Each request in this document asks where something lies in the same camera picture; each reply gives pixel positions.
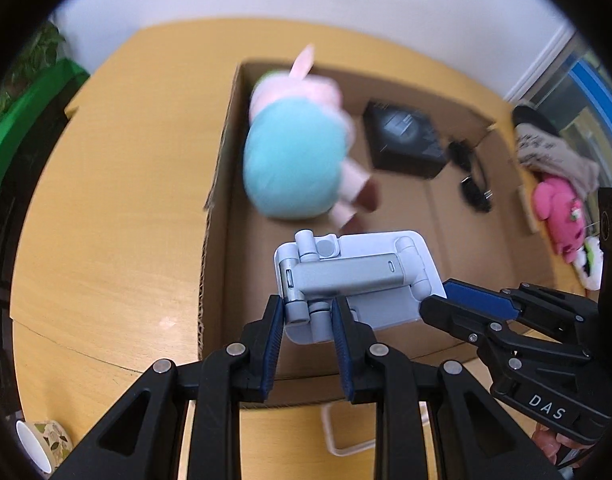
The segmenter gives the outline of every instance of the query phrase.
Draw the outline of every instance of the cardboard box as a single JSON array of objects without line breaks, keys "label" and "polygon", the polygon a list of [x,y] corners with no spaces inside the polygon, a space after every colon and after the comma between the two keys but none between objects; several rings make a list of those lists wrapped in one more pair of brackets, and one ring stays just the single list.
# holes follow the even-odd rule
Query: cardboard box
[{"label": "cardboard box", "polygon": [[[334,232],[323,216],[307,221],[275,221],[260,215],[244,193],[241,163],[248,131],[248,100],[254,83],[269,70],[287,69],[267,61],[244,62],[234,78],[214,183],[206,207],[200,285],[200,355],[239,338],[242,327],[262,316],[277,293],[273,253],[299,229],[315,236]],[[443,280],[457,278],[499,290],[520,282],[554,285],[547,243],[531,232],[520,201],[518,166],[491,121],[443,97],[357,73],[317,66],[314,73],[334,78],[344,108],[355,118],[357,140],[351,156],[370,167],[362,113],[370,99],[415,107],[427,113],[443,141],[468,139],[488,173],[494,206],[473,211],[460,195],[463,173],[448,164],[433,180],[376,171],[382,206],[365,216],[372,232],[415,230],[428,245]],[[439,364],[474,358],[475,349],[423,322],[377,332],[379,341],[411,359]],[[294,405],[343,397],[333,343],[298,346],[282,341],[269,405]]]}]

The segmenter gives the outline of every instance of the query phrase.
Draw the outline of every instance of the pink stuffed toy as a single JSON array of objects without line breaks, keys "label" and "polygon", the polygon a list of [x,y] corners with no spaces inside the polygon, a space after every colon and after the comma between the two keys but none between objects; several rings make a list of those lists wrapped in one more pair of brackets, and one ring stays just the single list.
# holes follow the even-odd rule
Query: pink stuffed toy
[{"label": "pink stuffed toy", "polygon": [[584,244],[586,221],[583,204],[565,178],[544,174],[544,180],[532,194],[532,209],[539,220],[545,220],[553,250],[570,264]]}]

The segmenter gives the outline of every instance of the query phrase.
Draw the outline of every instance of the human hand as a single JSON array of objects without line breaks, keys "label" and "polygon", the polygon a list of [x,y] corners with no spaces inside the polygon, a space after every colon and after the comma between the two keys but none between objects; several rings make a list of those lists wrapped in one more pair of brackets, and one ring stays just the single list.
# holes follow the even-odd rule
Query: human hand
[{"label": "human hand", "polygon": [[[557,453],[560,452],[562,446],[570,449],[588,449],[591,446],[583,446],[570,440],[567,436],[558,434],[553,430],[550,430],[546,426],[537,424],[535,432],[532,434],[532,441],[537,444],[546,455],[546,458],[555,465],[557,463]],[[584,463],[585,459],[575,462],[572,466],[579,467]]]}]

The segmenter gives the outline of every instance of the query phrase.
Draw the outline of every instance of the floral mug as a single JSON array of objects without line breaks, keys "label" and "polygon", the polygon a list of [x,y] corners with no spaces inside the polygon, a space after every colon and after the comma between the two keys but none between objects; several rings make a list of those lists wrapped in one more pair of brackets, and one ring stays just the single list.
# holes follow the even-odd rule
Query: floral mug
[{"label": "floral mug", "polygon": [[47,475],[53,473],[72,451],[72,440],[62,425],[54,420],[18,420],[16,430],[30,459]]}]

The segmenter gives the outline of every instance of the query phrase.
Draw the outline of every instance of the black cable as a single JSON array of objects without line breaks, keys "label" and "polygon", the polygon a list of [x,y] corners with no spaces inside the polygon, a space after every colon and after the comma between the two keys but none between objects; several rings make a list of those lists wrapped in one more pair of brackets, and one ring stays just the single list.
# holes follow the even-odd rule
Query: black cable
[{"label": "black cable", "polygon": [[563,462],[563,463],[559,464],[557,466],[557,469],[564,469],[565,467],[568,467],[569,465],[573,465],[573,464],[579,462],[583,458],[586,458],[587,456],[589,456],[590,453],[592,452],[592,450],[593,450],[592,447],[589,447],[588,449],[583,450],[577,456],[574,456],[570,460],[566,460],[566,462]]},{"label": "black cable", "polygon": [[[448,145],[448,156],[452,162],[468,176],[460,182],[462,196],[464,200],[476,211],[487,213],[492,208],[492,193],[488,186],[488,177],[475,150],[466,140],[452,140]],[[475,166],[479,170],[483,184],[475,181]]]}]

